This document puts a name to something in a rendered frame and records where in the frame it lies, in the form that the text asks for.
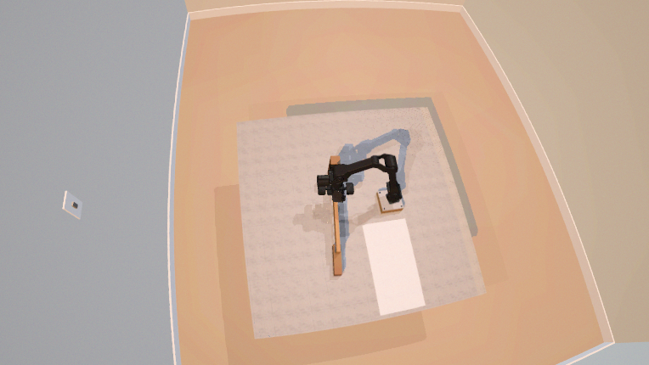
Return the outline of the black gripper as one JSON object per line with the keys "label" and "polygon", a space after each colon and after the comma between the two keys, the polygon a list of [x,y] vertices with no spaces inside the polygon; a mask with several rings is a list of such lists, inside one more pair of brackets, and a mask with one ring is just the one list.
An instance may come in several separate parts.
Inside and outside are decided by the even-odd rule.
{"label": "black gripper", "polygon": [[335,189],[335,190],[341,190],[342,189],[343,193],[345,192],[345,190],[347,190],[347,195],[353,195],[354,194],[353,183],[352,182],[346,182],[346,187],[344,187],[344,184],[342,184],[342,186],[340,188],[335,188],[335,187],[332,186],[332,184],[327,188],[326,187],[318,187],[318,195],[325,195],[325,193],[326,193],[325,190],[327,190],[327,195],[332,196],[332,190],[333,189]]}

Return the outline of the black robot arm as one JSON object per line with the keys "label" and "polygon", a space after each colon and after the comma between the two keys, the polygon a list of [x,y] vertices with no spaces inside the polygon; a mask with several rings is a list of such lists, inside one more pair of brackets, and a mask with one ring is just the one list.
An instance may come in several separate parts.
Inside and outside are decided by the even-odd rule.
{"label": "black robot arm", "polygon": [[[379,163],[379,159],[383,158],[385,166]],[[343,182],[348,182],[348,178],[355,173],[368,170],[370,168],[377,168],[389,175],[389,182],[387,182],[387,201],[390,205],[398,203],[402,199],[400,185],[396,181],[396,172],[398,165],[396,157],[391,154],[371,155],[368,159],[361,160],[350,165],[340,164],[329,169],[329,175],[317,175],[318,187],[329,187],[332,184],[335,188],[340,188]],[[346,200],[343,190],[332,190],[332,201],[342,202]]]}

